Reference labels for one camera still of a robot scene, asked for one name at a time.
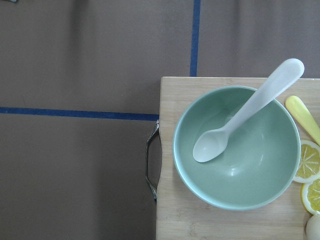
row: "egg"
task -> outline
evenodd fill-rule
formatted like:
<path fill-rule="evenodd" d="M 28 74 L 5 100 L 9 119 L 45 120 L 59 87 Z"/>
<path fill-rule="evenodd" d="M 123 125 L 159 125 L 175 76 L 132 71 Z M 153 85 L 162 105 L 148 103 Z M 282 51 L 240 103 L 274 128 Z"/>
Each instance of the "egg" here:
<path fill-rule="evenodd" d="M 320 240 L 320 214 L 309 218 L 305 232 L 308 240 Z"/>

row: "bowl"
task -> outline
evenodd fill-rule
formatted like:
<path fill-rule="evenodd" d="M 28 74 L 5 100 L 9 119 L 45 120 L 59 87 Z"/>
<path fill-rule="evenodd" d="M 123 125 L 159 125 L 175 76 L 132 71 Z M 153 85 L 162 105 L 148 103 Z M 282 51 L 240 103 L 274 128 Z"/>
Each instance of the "bowl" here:
<path fill-rule="evenodd" d="M 300 160 L 300 137 L 291 115 L 277 100 L 233 132 L 225 151 L 208 162 L 193 158 L 202 133 L 218 129 L 256 89 L 226 86 L 196 99 L 176 125 L 172 152 L 185 185 L 205 202 L 228 210 L 262 207 L 291 184 Z"/>

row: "spoon handle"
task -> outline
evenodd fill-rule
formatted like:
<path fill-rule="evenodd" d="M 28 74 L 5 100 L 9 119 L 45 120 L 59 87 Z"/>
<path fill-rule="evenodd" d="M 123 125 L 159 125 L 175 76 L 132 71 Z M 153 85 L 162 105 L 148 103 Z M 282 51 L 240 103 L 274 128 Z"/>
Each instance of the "spoon handle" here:
<path fill-rule="evenodd" d="M 302 100 L 297 96 L 290 96 L 286 99 L 285 106 L 315 142 L 320 145 L 320 128 Z"/>
<path fill-rule="evenodd" d="M 304 73 L 304 64 L 290 58 L 278 66 L 249 100 L 223 127 L 229 134 L 295 83 Z"/>

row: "white spoon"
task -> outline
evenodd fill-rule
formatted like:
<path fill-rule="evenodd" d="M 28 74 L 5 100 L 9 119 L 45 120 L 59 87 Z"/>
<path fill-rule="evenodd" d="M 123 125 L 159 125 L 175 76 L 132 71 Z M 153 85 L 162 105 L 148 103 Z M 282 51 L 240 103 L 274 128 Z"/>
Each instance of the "white spoon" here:
<path fill-rule="evenodd" d="M 297 81 L 305 71 L 295 58 L 284 61 L 254 92 L 249 100 L 223 127 L 205 131 L 193 147 L 193 157 L 204 163 L 220 155 L 227 147 L 230 134 Z"/>

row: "metal handle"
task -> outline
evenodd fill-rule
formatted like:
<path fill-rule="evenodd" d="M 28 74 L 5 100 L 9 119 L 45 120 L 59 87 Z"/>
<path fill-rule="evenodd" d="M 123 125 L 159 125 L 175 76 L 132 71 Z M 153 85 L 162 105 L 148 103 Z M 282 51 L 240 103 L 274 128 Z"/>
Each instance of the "metal handle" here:
<path fill-rule="evenodd" d="M 149 146 L 150 146 L 151 140 L 158 133 L 159 133 L 159 120 L 157 120 L 155 122 L 154 130 L 153 130 L 152 134 L 150 135 L 150 137 L 148 138 L 148 140 L 146 141 L 146 146 L 145 146 L 145 179 L 151 189 L 151 192 L 153 194 L 153 199 L 155 201 L 157 201 L 157 198 L 158 198 L 157 188 L 151 183 L 151 181 L 149 179 L 148 157 L 149 157 Z"/>

